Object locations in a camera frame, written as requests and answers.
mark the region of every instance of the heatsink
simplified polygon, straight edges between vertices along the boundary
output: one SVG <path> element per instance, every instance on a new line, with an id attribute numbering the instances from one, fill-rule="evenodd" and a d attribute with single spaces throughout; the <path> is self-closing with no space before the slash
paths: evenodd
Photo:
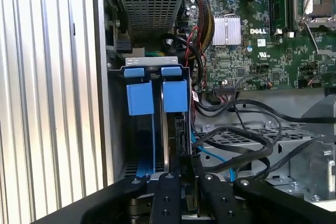
<path id="1" fill-rule="evenodd" d="M 240 45 L 242 34 L 240 30 L 240 17 L 227 15 L 215 18 L 215 34 L 213 46 Z"/>

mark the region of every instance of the cpu socket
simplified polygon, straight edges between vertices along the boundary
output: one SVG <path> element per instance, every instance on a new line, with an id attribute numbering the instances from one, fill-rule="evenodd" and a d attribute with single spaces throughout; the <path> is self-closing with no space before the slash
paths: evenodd
<path id="1" fill-rule="evenodd" d="M 293 4 L 299 30 L 303 30 L 305 25 L 309 28 L 324 26 L 332 31 L 336 29 L 336 0 L 294 0 Z"/>

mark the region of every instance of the motherboard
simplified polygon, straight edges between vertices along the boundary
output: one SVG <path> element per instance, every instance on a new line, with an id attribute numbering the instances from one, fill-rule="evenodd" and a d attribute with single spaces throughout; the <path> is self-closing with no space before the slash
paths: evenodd
<path id="1" fill-rule="evenodd" d="M 233 87 L 248 74 L 244 90 L 336 85 L 335 0 L 209 0 L 215 35 L 206 56 L 205 85 L 198 91 Z M 189 25 L 197 24 L 195 0 L 186 0 Z M 309 81 L 321 75 L 311 85 Z"/>

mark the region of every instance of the silver heatsink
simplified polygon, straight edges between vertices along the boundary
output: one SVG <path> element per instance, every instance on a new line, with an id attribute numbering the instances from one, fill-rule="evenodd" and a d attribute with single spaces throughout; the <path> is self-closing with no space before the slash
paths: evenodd
<path id="1" fill-rule="evenodd" d="M 182 0 L 122 0 L 130 33 L 136 38 L 158 37 L 172 29 Z"/>
<path id="2" fill-rule="evenodd" d="M 224 16 L 215 18 L 215 34 L 213 46 L 239 45 L 242 43 L 239 16 Z"/>

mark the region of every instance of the blue latch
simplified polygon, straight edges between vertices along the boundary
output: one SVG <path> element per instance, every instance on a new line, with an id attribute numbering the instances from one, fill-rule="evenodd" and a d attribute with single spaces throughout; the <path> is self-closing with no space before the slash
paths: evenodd
<path id="1" fill-rule="evenodd" d="M 129 115 L 154 113 L 152 82 L 127 85 Z"/>
<path id="2" fill-rule="evenodd" d="M 187 112 L 187 81 L 163 82 L 163 109 L 165 112 Z"/>

